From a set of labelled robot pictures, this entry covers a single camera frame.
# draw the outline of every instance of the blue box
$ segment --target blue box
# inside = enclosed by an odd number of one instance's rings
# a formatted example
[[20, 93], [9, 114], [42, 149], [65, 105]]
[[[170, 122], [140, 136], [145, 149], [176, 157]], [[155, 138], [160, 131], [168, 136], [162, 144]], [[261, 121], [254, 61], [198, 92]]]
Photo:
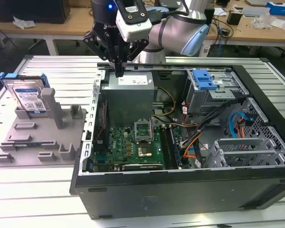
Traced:
[[284, 15], [285, 16], [285, 3], [281, 5], [275, 4], [274, 2], [267, 3], [266, 7], [270, 8], [269, 13], [271, 15]]

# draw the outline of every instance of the motherboard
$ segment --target motherboard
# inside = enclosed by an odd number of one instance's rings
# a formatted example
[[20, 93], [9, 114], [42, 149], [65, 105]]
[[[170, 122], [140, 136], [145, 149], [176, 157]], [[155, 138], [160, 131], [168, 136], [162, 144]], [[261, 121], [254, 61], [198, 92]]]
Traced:
[[[137, 142], [135, 137], [135, 127], [111, 127], [109, 131], [109, 144], [106, 154], [97, 155], [97, 163], [112, 165], [120, 169], [125, 164], [157, 164], [165, 169], [165, 157], [161, 134], [162, 127], [154, 126], [148, 132], [146, 128], [138, 128], [136, 136], [144, 136], [148, 133], [152, 136], [152, 141], [141, 140]], [[173, 128], [173, 140], [176, 146], [183, 139], [181, 129]]]

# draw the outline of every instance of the computer case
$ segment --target computer case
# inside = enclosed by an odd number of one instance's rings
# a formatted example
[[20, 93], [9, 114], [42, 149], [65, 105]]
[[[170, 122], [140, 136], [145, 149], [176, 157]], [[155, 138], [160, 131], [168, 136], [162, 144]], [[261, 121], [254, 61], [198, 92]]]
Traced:
[[70, 14], [69, 0], [0, 0], [0, 22], [21, 20], [63, 24]]

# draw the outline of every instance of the silver robot arm segment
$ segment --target silver robot arm segment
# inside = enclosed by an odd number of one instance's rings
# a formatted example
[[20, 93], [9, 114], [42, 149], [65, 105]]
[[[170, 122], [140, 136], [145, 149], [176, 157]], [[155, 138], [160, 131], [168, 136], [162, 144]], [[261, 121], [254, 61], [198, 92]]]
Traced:
[[[185, 0], [189, 15], [169, 16], [160, 24], [154, 25], [149, 33], [149, 45], [134, 60], [135, 63], [163, 63], [163, 49], [182, 55], [193, 56], [200, 49], [208, 32], [205, 24], [206, 0]], [[181, 3], [177, 11], [186, 12]]]

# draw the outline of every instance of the aluminum workbench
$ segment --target aluminum workbench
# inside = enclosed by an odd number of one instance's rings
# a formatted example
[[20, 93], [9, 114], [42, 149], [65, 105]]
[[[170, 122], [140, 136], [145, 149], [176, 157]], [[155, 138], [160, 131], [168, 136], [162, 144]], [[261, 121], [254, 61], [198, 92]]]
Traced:
[[[67, 108], [71, 104], [88, 107], [92, 94], [98, 57], [34, 56], [24, 59], [16, 69], [22, 75], [45, 73], [56, 101]], [[285, 118], [285, 78], [270, 64], [257, 58], [188, 58], [169, 57], [168, 63], [215, 63], [242, 65], [258, 83]], [[16, 102], [0, 92], [0, 142], [16, 115]], [[175, 228], [232, 227], [285, 228], [285, 198], [265, 210], [220, 212], [194, 215], [120, 218], [92, 221], [77, 196], [69, 194], [73, 168], [0, 168], [0, 228], [85, 226], [89, 228]]]

